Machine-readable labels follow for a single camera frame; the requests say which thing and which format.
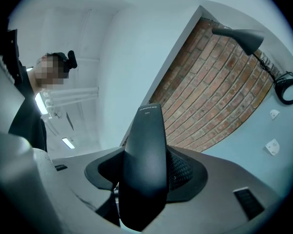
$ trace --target air vent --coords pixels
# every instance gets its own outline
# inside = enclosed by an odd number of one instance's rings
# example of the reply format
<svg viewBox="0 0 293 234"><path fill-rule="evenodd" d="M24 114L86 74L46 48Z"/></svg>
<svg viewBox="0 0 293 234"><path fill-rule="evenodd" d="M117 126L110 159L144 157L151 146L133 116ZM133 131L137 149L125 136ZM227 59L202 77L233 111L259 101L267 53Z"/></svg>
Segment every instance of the air vent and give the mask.
<svg viewBox="0 0 293 234"><path fill-rule="evenodd" d="M264 208L261 206L261 204L257 201L257 199L248 188L238 189L233 191L233 193L241 204L249 220L255 218L257 215L264 211Z"/></svg>
<svg viewBox="0 0 293 234"><path fill-rule="evenodd" d="M55 169L57 169L57 171L61 171L61 170L67 169L67 166L65 166L65 165L57 165L57 166L55 166Z"/></svg>

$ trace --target ceiling light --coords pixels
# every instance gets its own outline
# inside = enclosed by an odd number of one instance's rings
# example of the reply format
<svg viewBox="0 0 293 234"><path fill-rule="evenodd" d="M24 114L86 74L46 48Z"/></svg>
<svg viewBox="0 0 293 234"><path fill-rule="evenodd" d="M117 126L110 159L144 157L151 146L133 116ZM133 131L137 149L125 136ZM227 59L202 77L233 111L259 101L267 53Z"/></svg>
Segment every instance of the ceiling light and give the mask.
<svg viewBox="0 0 293 234"><path fill-rule="evenodd" d="M74 149L75 147L73 146L72 143L69 142L69 140L67 138L63 138L62 141L70 148L70 149Z"/></svg>
<svg viewBox="0 0 293 234"><path fill-rule="evenodd" d="M41 112L42 115L46 115L48 113L47 109L45 108L44 102L41 98L40 93L38 93L35 97L36 104Z"/></svg>

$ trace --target red brick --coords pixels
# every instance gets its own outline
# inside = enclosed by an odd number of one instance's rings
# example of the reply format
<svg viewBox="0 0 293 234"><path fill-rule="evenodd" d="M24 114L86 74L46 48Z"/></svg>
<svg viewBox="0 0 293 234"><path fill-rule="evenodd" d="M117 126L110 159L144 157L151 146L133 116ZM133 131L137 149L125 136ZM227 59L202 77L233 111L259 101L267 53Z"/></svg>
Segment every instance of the red brick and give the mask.
<svg viewBox="0 0 293 234"><path fill-rule="evenodd" d="M205 76L205 78L203 79L203 81L207 84L210 84L214 78L216 77L216 75L218 74L219 70L218 69L215 69L215 68L212 68L208 74Z"/></svg>
<svg viewBox="0 0 293 234"><path fill-rule="evenodd" d="M170 145L176 146L178 145L181 141L189 137L189 135L186 134L186 132L181 133L177 138L175 138L173 141L170 142Z"/></svg>
<svg viewBox="0 0 293 234"><path fill-rule="evenodd" d="M175 91L177 87L180 85L180 83L182 82L182 79L183 77L181 77L180 75L177 75L174 81L171 83L169 89L171 89L172 91Z"/></svg>
<svg viewBox="0 0 293 234"><path fill-rule="evenodd" d="M192 126L195 123L195 120L193 118L189 118L186 120L185 123L182 124L183 128L186 130L188 129L190 126Z"/></svg>
<svg viewBox="0 0 293 234"><path fill-rule="evenodd" d="M183 107L185 109L190 107L196 101L196 99L203 93L205 88L206 85L204 83L200 83L197 86L197 88L192 92L192 94L188 97L188 99L185 100L185 102L183 103Z"/></svg>
<svg viewBox="0 0 293 234"><path fill-rule="evenodd" d="M204 50L208 41L209 41L209 37L206 35L203 35L200 41L198 42L198 44L196 45L196 47L200 50Z"/></svg>
<svg viewBox="0 0 293 234"><path fill-rule="evenodd" d="M242 125L242 121L240 119L236 119L228 128L227 132L229 134L233 133L239 126Z"/></svg>
<svg viewBox="0 0 293 234"><path fill-rule="evenodd" d="M172 94L172 91L167 91L167 92L164 94L164 96L161 98L161 100L160 100L159 103L160 103L161 105L165 105L166 101L170 98L171 94Z"/></svg>
<svg viewBox="0 0 293 234"><path fill-rule="evenodd" d="M197 74L197 72L199 72L199 70L201 69L204 63L205 63L205 60L198 58L196 62L194 63L194 65L192 66L191 72L194 74Z"/></svg>
<svg viewBox="0 0 293 234"><path fill-rule="evenodd" d="M200 147L197 147L195 149L195 151L197 152L202 152L202 151L205 151L206 149L212 147L213 145L215 145L214 141L211 139L209 141L207 141L206 143L204 143L204 145L201 145Z"/></svg>
<svg viewBox="0 0 293 234"><path fill-rule="evenodd" d="M179 75L181 77L185 77L187 73L190 71L191 67L195 63L195 61L198 59L199 55L201 54L201 51L198 49L194 49L185 64L182 66Z"/></svg>
<svg viewBox="0 0 293 234"><path fill-rule="evenodd" d="M236 55L231 55L229 60L227 61L226 63L226 67L231 70L234 66L235 66L235 63L238 61L238 57Z"/></svg>
<svg viewBox="0 0 293 234"><path fill-rule="evenodd" d="M247 56L245 52L242 52L242 54L240 55L240 59L247 63L249 61L249 56Z"/></svg>
<svg viewBox="0 0 293 234"><path fill-rule="evenodd" d="M232 112L233 109L229 105L227 105L216 118L219 122L221 122Z"/></svg>
<svg viewBox="0 0 293 234"><path fill-rule="evenodd" d="M270 90L271 86L272 86L272 81L268 79L266 81L263 89L260 91L260 93L257 95L256 99L254 100L254 102L252 104L253 108L257 108L259 106L259 104L263 101L266 94Z"/></svg>
<svg viewBox="0 0 293 234"><path fill-rule="evenodd" d="M225 45L218 42L210 56L217 59L220 56L220 54L223 52L224 49L225 49Z"/></svg>
<svg viewBox="0 0 293 234"><path fill-rule="evenodd" d="M181 117L179 117L175 123L173 123L173 127L176 129L181 126L187 119L189 119L195 112L194 108L189 108Z"/></svg>
<svg viewBox="0 0 293 234"><path fill-rule="evenodd" d="M173 103L174 103L174 100L173 100L173 98L170 97L168 99L168 101L165 102L163 108L165 108L166 110L168 110L172 106Z"/></svg>
<svg viewBox="0 0 293 234"><path fill-rule="evenodd" d="M194 134L196 131L200 130L206 123L203 121L203 119L197 121L193 126L191 126L189 129L185 130L183 133L183 137L187 138L190 135Z"/></svg>
<svg viewBox="0 0 293 234"><path fill-rule="evenodd" d="M177 99L175 103L168 109L164 114L164 121L166 121L172 114L181 106L183 100L181 98Z"/></svg>
<svg viewBox="0 0 293 234"><path fill-rule="evenodd" d="M221 68L226 63L230 53L231 51L228 51L227 49L225 49L223 53L220 55L220 57L218 58L217 62L214 64L214 67L218 70L221 70Z"/></svg>
<svg viewBox="0 0 293 234"><path fill-rule="evenodd" d="M200 18L200 20L197 22L195 27L199 27L202 29L208 29L210 28L210 20L206 19L206 18Z"/></svg>
<svg viewBox="0 0 293 234"><path fill-rule="evenodd" d="M237 45L237 42L233 38L229 38L229 42L228 43L233 44L233 48L232 49L234 49L234 47Z"/></svg>
<svg viewBox="0 0 293 234"><path fill-rule="evenodd" d="M165 125L165 129L167 129L172 123L174 123L175 122L175 118L174 118L174 116L171 116L165 123L164 123L164 125Z"/></svg>
<svg viewBox="0 0 293 234"><path fill-rule="evenodd" d="M213 119L217 114L219 113L219 109L217 107L214 107L211 109L205 116L203 117L203 120L205 122L209 122L211 119Z"/></svg>
<svg viewBox="0 0 293 234"><path fill-rule="evenodd" d="M189 52L192 52L194 50L194 48L196 47L196 45L198 44L199 40L202 38L204 33L205 33L204 29L199 29L199 31L196 32L196 34L194 34L193 39L191 39L191 41L188 43L187 50Z"/></svg>
<svg viewBox="0 0 293 234"><path fill-rule="evenodd" d="M232 52L236 45L236 42L233 42L232 39L230 39L228 44L226 45L226 50Z"/></svg>
<svg viewBox="0 0 293 234"><path fill-rule="evenodd" d="M254 54L255 54L256 56L260 57L260 56L262 55L262 52L261 52L259 49L257 49L257 50L254 52Z"/></svg>
<svg viewBox="0 0 293 234"><path fill-rule="evenodd" d="M219 99L222 97L220 93L214 93L212 98L209 99L208 103L213 104L213 106L219 101Z"/></svg>
<svg viewBox="0 0 293 234"><path fill-rule="evenodd" d="M166 136L170 136L172 133L174 133L175 130L180 130L180 131L184 131L184 129L182 129L182 127L177 126L177 121L175 121L170 127L168 127L167 129L165 129L165 133Z"/></svg>
<svg viewBox="0 0 293 234"><path fill-rule="evenodd" d="M204 134L205 134L205 132L202 129L200 129L200 130L196 131L194 134L192 134L192 138L194 140L197 140L198 138L202 137Z"/></svg>
<svg viewBox="0 0 293 234"><path fill-rule="evenodd" d="M184 89L184 91L181 94L181 97L183 99L187 99L189 97L189 95L193 92L193 90L194 90L194 88L189 85L188 87L186 87Z"/></svg>
<svg viewBox="0 0 293 234"><path fill-rule="evenodd" d="M162 107L162 114L164 115L164 113L166 113L166 109L164 107Z"/></svg>
<svg viewBox="0 0 293 234"><path fill-rule="evenodd" d="M220 133L221 131L223 131L224 129L226 129L229 126L229 124L230 124L230 122L228 120L224 120L223 122L221 122L217 126L217 128L216 128L217 132Z"/></svg>
<svg viewBox="0 0 293 234"><path fill-rule="evenodd" d="M211 97L211 95L216 91L216 89L220 86L220 84L224 81L229 70L222 69L219 75L215 78L214 82L208 87L208 89L204 92L207 97Z"/></svg>
<svg viewBox="0 0 293 234"><path fill-rule="evenodd" d="M200 96L193 104L193 108L195 110L198 110L203 106L203 104L207 101L207 98L205 96Z"/></svg>
<svg viewBox="0 0 293 234"><path fill-rule="evenodd" d="M236 108L241 101L244 99L244 96L241 93L238 93L234 99L230 102L230 107L231 108Z"/></svg>
<svg viewBox="0 0 293 234"><path fill-rule="evenodd" d="M251 75L249 77L249 79L247 80L247 82L244 84L241 93L246 96L247 93L251 90L251 88L253 87L253 85L255 84L257 78L255 77L255 75Z"/></svg>
<svg viewBox="0 0 293 234"><path fill-rule="evenodd" d="M192 32L196 34L199 30L205 30L205 29L202 29L201 27L199 27L199 25L197 23L195 25L195 27L192 29Z"/></svg>
<svg viewBox="0 0 293 234"><path fill-rule="evenodd" d="M240 120L242 122L246 121L248 119L248 117L251 116L251 114L254 112L254 109L252 107L248 107L247 110L245 110L241 116L240 116Z"/></svg>
<svg viewBox="0 0 293 234"><path fill-rule="evenodd" d="M168 87L172 84L172 82L177 77L180 69L181 69L181 67L177 66L176 68L174 68L173 70L170 70L168 73L166 73L164 75L163 80L162 80L164 90L167 90Z"/></svg>
<svg viewBox="0 0 293 234"><path fill-rule="evenodd" d="M204 77L206 76L206 74L208 73L210 68L212 67L213 62L214 62L213 58L209 58L205 62L205 64L203 65L201 70L197 73L195 78L193 78L193 80L191 82L191 86L196 87L197 85L199 85L202 82L202 80L204 79Z"/></svg>
<svg viewBox="0 0 293 234"><path fill-rule="evenodd" d="M251 56L248 64L252 68L255 67L255 65L257 64L257 59L254 56Z"/></svg>
<svg viewBox="0 0 293 234"><path fill-rule="evenodd" d="M167 143L171 142L173 139L177 138L184 130L179 127L177 128L173 133L171 133L170 135L167 135L167 132L166 132L166 141Z"/></svg>
<svg viewBox="0 0 293 234"><path fill-rule="evenodd" d="M160 101L160 98L164 95L164 90L163 88L157 87L156 90L154 91L154 94L152 95L150 99L150 103L157 103Z"/></svg>
<svg viewBox="0 0 293 234"><path fill-rule="evenodd" d="M231 113L231 115L229 116L229 120L230 121L234 121L235 119L237 119L240 114L242 114L245 109L251 104L251 102L253 101L254 96L249 93L243 100L243 102Z"/></svg>
<svg viewBox="0 0 293 234"><path fill-rule="evenodd" d="M176 100L181 95L181 93L188 86L188 84L191 82L193 77L194 77L193 73L188 73L186 75L186 77L182 80L180 85L177 87L177 89L175 90L175 92L171 96L174 100Z"/></svg>
<svg viewBox="0 0 293 234"><path fill-rule="evenodd" d="M201 59L206 60L209 57L210 53L214 49L219 38L220 38L220 36L218 36L218 35L213 35L210 38L208 44L205 46L204 50L202 51L202 53L200 55Z"/></svg>
<svg viewBox="0 0 293 234"><path fill-rule="evenodd" d="M261 79L258 79L257 82L256 82L256 84L254 85L254 87L251 90L252 91L252 94L254 96L257 96L263 86L264 86L264 82Z"/></svg>
<svg viewBox="0 0 293 234"><path fill-rule="evenodd" d="M208 37L214 36L214 34L212 33L211 29L212 28L218 28L218 26L219 26L219 23L214 22L214 21L210 21L210 27L208 29L206 29L205 35L208 36Z"/></svg>
<svg viewBox="0 0 293 234"><path fill-rule="evenodd" d="M208 124L203 127L204 132L209 132L217 125L216 119L211 120Z"/></svg>
<svg viewBox="0 0 293 234"><path fill-rule="evenodd" d="M174 116L175 119L178 119L183 113L185 112L184 108L180 106L175 113L173 113L172 116Z"/></svg>
<svg viewBox="0 0 293 234"><path fill-rule="evenodd" d="M242 48L241 48L240 45L238 44L238 45L236 45L236 47L235 47L233 53L234 53L236 56L240 56L240 54L242 53L242 51L243 51Z"/></svg>
<svg viewBox="0 0 293 234"><path fill-rule="evenodd" d="M194 140L190 136L190 137L184 139L183 141L181 141L177 146L178 147L185 147L185 146L188 146L189 144L191 144L192 142L194 142Z"/></svg>
<svg viewBox="0 0 293 234"><path fill-rule="evenodd" d="M241 73L239 79L244 83L248 80L252 73L252 68L248 65L244 68L243 72Z"/></svg>
<svg viewBox="0 0 293 234"><path fill-rule="evenodd" d="M216 137L214 137L214 141L215 141L216 143L218 143L218 142L222 141L225 137L227 137L227 136L225 135L225 133L220 133L220 134L218 134Z"/></svg>
<svg viewBox="0 0 293 234"><path fill-rule="evenodd" d="M186 39L184 45L182 46L183 49L186 49L187 51L188 51L189 46L193 43L195 36L197 34L197 30L195 31L194 29L195 29L195 27L192 29L192 31L189 34L188 38Z"/></svg>
<svg viewBox="0 0 293 234"><path fill-rule="evenodd" d="M244 68L246 62L247 61L244 59L239 59L237 61L233 70L231 71L230 75L228 76L229 81L231 81L231 82L235 81L235 79L238 77L238 75L241 73L242 69Z"/></svg>
<svg viewBox="0 0 293 234"><path fill-rule="evenodd" d="M264 71L261 73L260 78L262 79L263 82L265 82L267 80L268 76L269 76L269 74L266 71Z"/></svg>
<svg viewBox="0 0 293 234"><path fill-rule="evenodd" d="M259 66L256 66L253 69L253 75L256 77L256 79L260 76L260 74L261 74L262 71L263 70Z"/></svg>
<svg viewBox="0 0 293 234"><path fill-rule="evenodd" d="M209 111L213 106L216 105L219 98L220 97L217 94L214 94L213 97L209 99L201 109L205 108L207 111Z"/></svg>
<svg viewBox="0 0 293 234"><path fill-rule="evenodd" d="M220 87L217 89L217 93L219 93L220 96L224 96L224 94L228 91L228 89L231 87L232 83L225 80Z"/></svg>
<svg viewBox="0 0 293 234"><path fill-rule="evenodd" d="M229 41L229 37L223 37L221 36L218 43L220 43L221 45L225 46L227 44L227 42Z"/></svg>
<svg viewBox="0 0 293 234"><path fill-rule="evenodd" d="M222 98L222 100L218 103L220 109L224 108L229 101L234 97L235 91L230 89L229 92Z"/></svg>
<svg viewBox="0 0 293 234"><path fill-rule="evenodd" d="M200 145L204 144L205 142L209 141L214 136L216 136L216 131L212 130L208 134L205 134L204 136L202 136L199 139L197 139L196 141L194 141L191 145L189 145L189 147L191 147L191 149L195 149L198 146L200 146Z"/></svg>

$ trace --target ceiling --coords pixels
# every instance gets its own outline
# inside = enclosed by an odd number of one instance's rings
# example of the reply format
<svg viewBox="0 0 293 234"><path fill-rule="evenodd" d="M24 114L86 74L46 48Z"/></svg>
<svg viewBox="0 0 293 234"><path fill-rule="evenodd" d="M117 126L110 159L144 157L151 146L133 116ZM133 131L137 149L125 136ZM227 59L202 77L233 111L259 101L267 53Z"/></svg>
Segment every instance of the ceiling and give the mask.
<svg viewBox="0 0 293 234"><path fill-rule="evenodd" d="M20 61L34 66L45 53L73 50L78 68L57 90L98 87L100 52L122 0L23 0L10 16L9 29L18 29ZM47 148L51 158L99 151L96 99L61 107L62 117L46 122ZM66 117L68 114L73 128ZM75 149L62 141L68 138Z"/></svg>

